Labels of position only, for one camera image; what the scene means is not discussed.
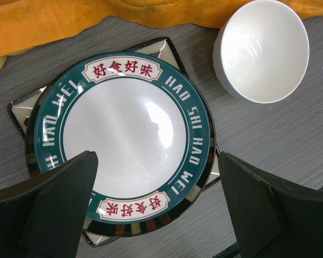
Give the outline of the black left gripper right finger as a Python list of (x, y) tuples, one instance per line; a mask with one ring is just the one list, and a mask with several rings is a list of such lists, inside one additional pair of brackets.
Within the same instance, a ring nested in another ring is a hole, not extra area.
[(225, 152), (219, 171), (241, 257), (323, 257), (323, 191)]

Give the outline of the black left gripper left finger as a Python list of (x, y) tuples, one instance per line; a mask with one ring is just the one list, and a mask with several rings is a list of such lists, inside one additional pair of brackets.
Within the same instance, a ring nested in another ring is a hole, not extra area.
[(85, 151), (0, 190), (0, 257), (75, 257), (97, 166)]

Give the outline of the black striped-rim round plate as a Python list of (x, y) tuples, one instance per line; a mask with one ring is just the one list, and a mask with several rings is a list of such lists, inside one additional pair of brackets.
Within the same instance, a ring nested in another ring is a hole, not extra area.
[[(33, 128), (36, 123), (37, 113), (40, 109), (46, 94), (49, 92), (51, 86), (47, 85), (41, 87), (30, 94), (26, 98), (30, 101), (28, 107), (31, 108), (30, 116), (24, 120), (26, 126), (25, 130), (25, 158), (26, 165), (31, 177), (41, 174), (38, 164), (36, 162), (36, 155), (34, 153), (33, 143)], [(202, 173), (200, 179), (194, 186), (194, 190), (200, 189), (200, 192), (208, 189), (220, 180), (218, 158), (220, 155), (217, 146), (213, 148), (214, 154), (208, 159), (205, 171)], [(193, 203), (195, 202), (190, 196), (182, 200), (171, 210), (148, 219), (143, 222), (134, 222), (129, 224), (106, 224), (86, 218), (83, 225), (82, 236), (86, 239), (89, 245), (96, 247), (105, 245), (107, 242), (114, 241), (123, 237), (135, 237), (142, 234), (147, 234), (158, 230), (169, 223), (179, 218)]]

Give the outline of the square floral ceramic plate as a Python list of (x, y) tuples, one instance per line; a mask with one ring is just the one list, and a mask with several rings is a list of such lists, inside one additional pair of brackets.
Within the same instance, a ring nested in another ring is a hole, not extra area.
[[(155, 56), (161, 60), (166, 61), (167, 63), (180, 70), (183, 74), (187, 75), (187, 71), (183, 65), (183, 62), (172, 40), (169, 37), (154, 38), (146, 42), (140, 43), (138, 45), (132, 46), (130, 48), (126, 48), (124, 51), (143, 53)], [(26, 137), (27, 123), (32, 109), (45, 88), (45, 86), (37, 88), (36, 90), (31, 91), (28, 94), (19, 97), (18, 99), (15, 99), (7, 105), (7, 112), (23, 139)], [(220, 173), (218, 166), (219, 154), (219, 148), (216, 147), (214, 164), (212, 167), (210, 177), (207, 180), (206, 185), (204, 186), (204, 190), (207, 190), (208, 188), (220, 181)], [(82, 237), (91, 247), (105, 246), (117, 240), (117, 238), (110, 238), (102, 235), (91, 234), (85, 231), (82, 232)]]

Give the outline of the white green-rim round plate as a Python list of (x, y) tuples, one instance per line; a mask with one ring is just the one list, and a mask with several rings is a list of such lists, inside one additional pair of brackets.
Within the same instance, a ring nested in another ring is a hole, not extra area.
[(87, 217), (143, 222), (200, 189), (213, 154), (206, 103), (178, 69), (154, 56), (116, 52), (84, 60), (51, 85), (34, 125), (41, 172), (83, 151), (98, 167)]

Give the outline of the white ribbed bowl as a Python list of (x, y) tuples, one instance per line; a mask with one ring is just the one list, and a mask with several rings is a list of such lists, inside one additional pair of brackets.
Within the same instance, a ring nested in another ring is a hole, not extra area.
[(310, 44), (299, 16), (280, 1), (252, 1), (220, 29), (213, 68), (232, 96), (258, 104), (289, 97), (300, 85)]

